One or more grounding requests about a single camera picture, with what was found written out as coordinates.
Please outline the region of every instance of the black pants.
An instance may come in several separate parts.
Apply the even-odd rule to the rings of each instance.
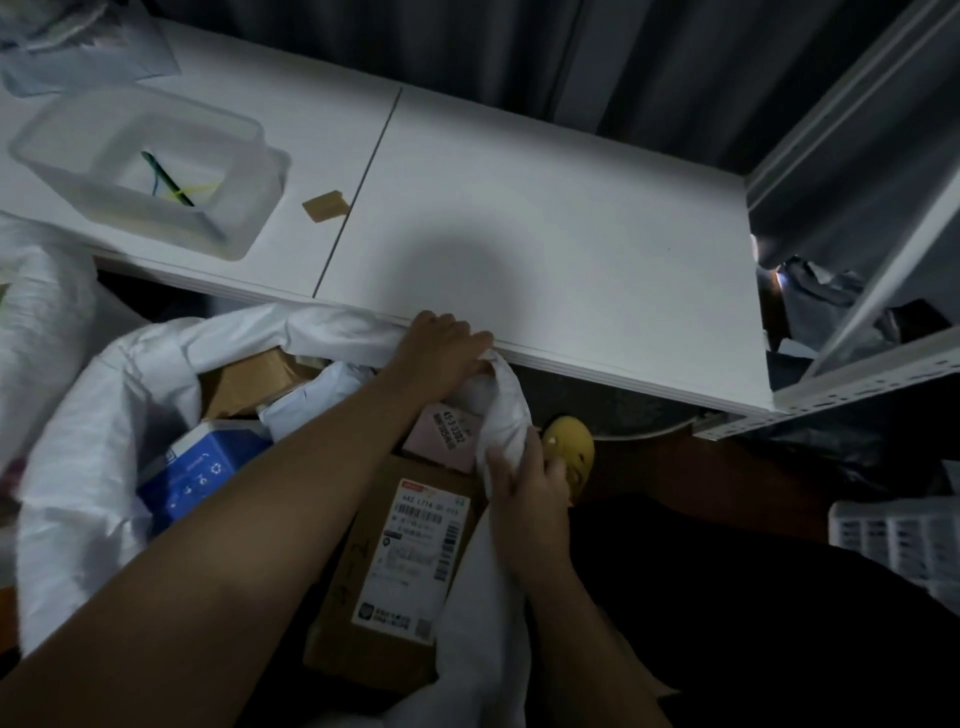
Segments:
[[[848,551],[644,496],[570,511],[574,565],[684,725],[960,724],[960,618]]]

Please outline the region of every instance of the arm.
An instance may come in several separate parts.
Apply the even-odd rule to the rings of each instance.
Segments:
[[[232,725],[380,461],[491,344],[421,313],[377,377],[175,523],[0,682],[0,724]]]
[[[487,454],[497,556],[530,600],[552,713],[564,725],[669,727],[657,701],[570,562],[569,489],[563,460],[543,465],[531,427],[516,475]]]

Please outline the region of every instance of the floor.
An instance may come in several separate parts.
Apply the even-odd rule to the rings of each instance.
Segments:
[[[688,430],[650,440],[600,442],[581,502],[644,493],[709,522],[827,541],[831,476],[735,440],[712,443]]]

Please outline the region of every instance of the white tabletop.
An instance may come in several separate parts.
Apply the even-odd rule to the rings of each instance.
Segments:
[[[772,408],[754,269],[740,178],[404,88],[317,298],[749,413]]]
[[[84,219],[10,158],[12,137],[53,96],[0,88],[0,208],[91,238],[98,264],[239,299],[312,300],[344,218],[314,223],[300,206],[339,189],[352,202],[399,84],[227,36],[160,21],[182,76],[143,82],[256,119],[292,164],[283,198],[250,252],[229,262]]]

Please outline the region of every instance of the person's right arm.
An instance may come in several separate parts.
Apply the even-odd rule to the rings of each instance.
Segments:
[[[562,460],[544,467],[537,432],[516,473],[487,453],[497,556],[527,594],[537,622],[547,698],[556,718],[578,726],[669,728],[570,561],[569,489]]]

